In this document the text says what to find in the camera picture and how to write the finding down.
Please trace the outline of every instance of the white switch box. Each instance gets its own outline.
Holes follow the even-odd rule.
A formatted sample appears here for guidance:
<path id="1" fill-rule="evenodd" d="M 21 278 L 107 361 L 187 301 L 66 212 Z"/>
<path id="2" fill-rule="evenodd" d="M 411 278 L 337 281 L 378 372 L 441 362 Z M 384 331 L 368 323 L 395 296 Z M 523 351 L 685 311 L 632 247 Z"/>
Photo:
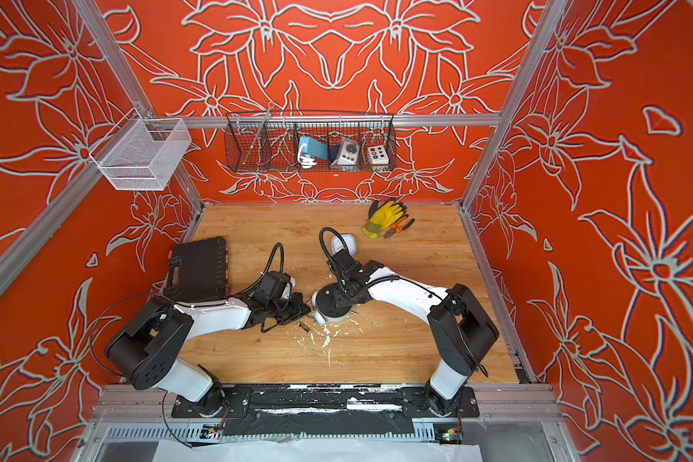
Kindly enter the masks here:
<path id="1" fill-rule="evenodd" d="M 359 144 L 351 140 L 344 140 L 339 149 L 339 157 L 336 159 L 338 166 L 353 166 L 357 165 L 359 159 Z"/>
<path id="2" fill-rule="evenodd" d="M 382 144 L 367 148 L 367 156 L 373 166 L 388 165 L 388 153 L 385 151 L 385 146 Z"/>

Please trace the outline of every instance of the white power strip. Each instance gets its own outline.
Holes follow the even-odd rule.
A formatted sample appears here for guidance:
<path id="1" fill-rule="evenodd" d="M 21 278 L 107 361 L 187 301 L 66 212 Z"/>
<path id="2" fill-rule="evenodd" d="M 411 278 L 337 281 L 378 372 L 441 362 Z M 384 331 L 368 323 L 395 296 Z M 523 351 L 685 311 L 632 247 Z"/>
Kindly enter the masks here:
<path id="1" fill-rule="evenodd" d="M 339 149 L 339 157 L 336 159 L 336 165 L 338 166 L 353 166 L 357 165 L 357 159 L 359 158 L 359 144 L 354 141 L 347 141 L 342 143 L 341 149 Z"/>

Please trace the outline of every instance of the wire basket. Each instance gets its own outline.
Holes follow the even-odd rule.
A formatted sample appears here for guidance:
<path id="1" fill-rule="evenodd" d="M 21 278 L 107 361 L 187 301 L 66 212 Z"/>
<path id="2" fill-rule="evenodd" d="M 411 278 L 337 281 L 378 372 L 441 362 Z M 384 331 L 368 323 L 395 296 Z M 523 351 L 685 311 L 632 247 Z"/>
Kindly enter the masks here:
<path id="1" fill-rule="evenodd" d="M 236 112 L 226 115 L 226 163 L 233 171 L 392 171 L 397 143 L 392 115 L 327 111 Z M 301 137 L 326 145 L 329 159 L 314 158 L 306 169 L 298 162 Z M 335 165 L 343 138 L 359 144 L 354 165 Z M 387 163 L 369 161 L 370 148 L 380 146 Z"/>
<path id="2" fill-rule="evenodd" d="M 185 122 L 180 119 L 172 130 L 154 131 L 139 119 L 129 124 L 115 148 L 95 161 L 98 169 L 118 190 L 164 190 L 192 141 Z"/>

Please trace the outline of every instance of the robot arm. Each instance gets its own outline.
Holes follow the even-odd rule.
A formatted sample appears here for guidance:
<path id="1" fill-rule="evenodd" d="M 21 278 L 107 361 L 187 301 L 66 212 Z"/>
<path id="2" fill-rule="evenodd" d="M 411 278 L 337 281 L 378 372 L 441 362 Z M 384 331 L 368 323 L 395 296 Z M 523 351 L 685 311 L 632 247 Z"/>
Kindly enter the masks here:
<path id="1" fill-rule="evenodd" d="M 349 316 L 353 304 L 379 300 L 422 319 L 431 327 L 442 358 L 426 383 L 425 404 L 439 415 L 452 410 L 457 393 L 481 368 L 481 360 L 499 337 L 472 292 L 461 284 L 452 289 L 422 284 L 374 261 L 362 266 L 346 245 L 333 256 L 324 253 L 338 282 L 313 294 L 314 318 L 321 324 L 338 322 Z M 462 319 L 457 322 L 456 316 Z"/>
<path id="2" fill-rule="evenodd" d="M 310 308 L 301 293 L 292 293 L 295 280 L 269 271 L 253 291 L 223 301 L 174 303 L 163 296 L 147 301 L 134 318 L 111 339 L 105 356 L 137 390 L 161 388 L 197 404 L 201 416 L 222 409 L 224 394 L 218 378 L 205 368 L 177 358 L 189 338 L 219 330 L 261 325 L 261 331 L 286 325 L 305 316 Z M 275 324 L 264 327 L 268 319 Z"/>
<path id="3" fill-rule="evenodd" d="M 370 300 L 386 301 L 423 319 L 432 328 L 442 359 L 426 383 L 420 405 L 438 415 L 452 411 L 462 385 L 498 339 L 498 330 L 480 303 L 460 284 L 451 289 L 432 287 L 381 263 L 362 266 L 346 244 L 331 255 L 323 244 L 324 231 L 341 238 L 330 228 L 321 230 L 321 246 L 337 282 L 313 294 L 316 321 L 341 321 L 352 305 Z M 268 271 L 244 293 L 223 301 L 185 304 L 155 296 L 111 339 L 105 356 L 137 390 L 158 387 L 176 393 L 194 403 L 202 417 L 213 416 L 224 405 L 222 384 L 202 366 L 177 358 L 183 344 L 219 330 L 261 325 L 261 331 L 267 332 L 305 316 L 310 308 L 301 293 L 293 293 L 294 285 L 286 273 Z M 276 323 L 265 329 L 268 319 Z"/>

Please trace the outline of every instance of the orange enclosure wall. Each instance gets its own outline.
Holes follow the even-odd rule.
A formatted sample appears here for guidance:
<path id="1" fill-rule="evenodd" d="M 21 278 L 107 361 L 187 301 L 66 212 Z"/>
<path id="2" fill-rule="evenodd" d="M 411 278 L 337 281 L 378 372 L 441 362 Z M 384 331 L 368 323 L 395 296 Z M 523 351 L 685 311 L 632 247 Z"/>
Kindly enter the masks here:
<path id="1" fill-rule="evenodd" d="M 61 0 L 0 2 L 0 255 L 89 161 L 131 105 Z M 0 298 L 0 461 L 68 460 L 115 383 L 89 356 L 166 273 L 192 209 L 101 179 Z"/>
<path id="2" fill-rule="evenodd" d="M 160 115 L 277 108 L 499 111 L 544 3 L 99 0 Z M 388 173 L 234 173 L 223 134 L 195 130 L 185 165 L 222 202 L 459 199 L 488 127 L 399 130 Z"/>
<path id="3" fill-rule="evenodd" d="M 575 0 L 471 206 L 584 460 L 693 460 L 693 0 Z"/>

